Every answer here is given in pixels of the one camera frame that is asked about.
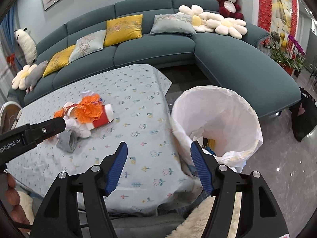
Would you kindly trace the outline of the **person's left hand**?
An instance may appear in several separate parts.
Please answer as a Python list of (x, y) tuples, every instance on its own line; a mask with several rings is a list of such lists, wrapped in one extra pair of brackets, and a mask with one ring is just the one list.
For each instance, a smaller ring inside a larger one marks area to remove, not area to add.
[(30, 222), (26, 217), (23, 208), (20, 205), (20, 196), (16, 190), (15, 179), (9, 173), (5, 174), (4, 176), (7, 182), (4, 190), (5, 199), (8, 202), (8, 204), (12, 207), (12, 209), (9, 210), (9, 216), (14, 222), (29, 225)]

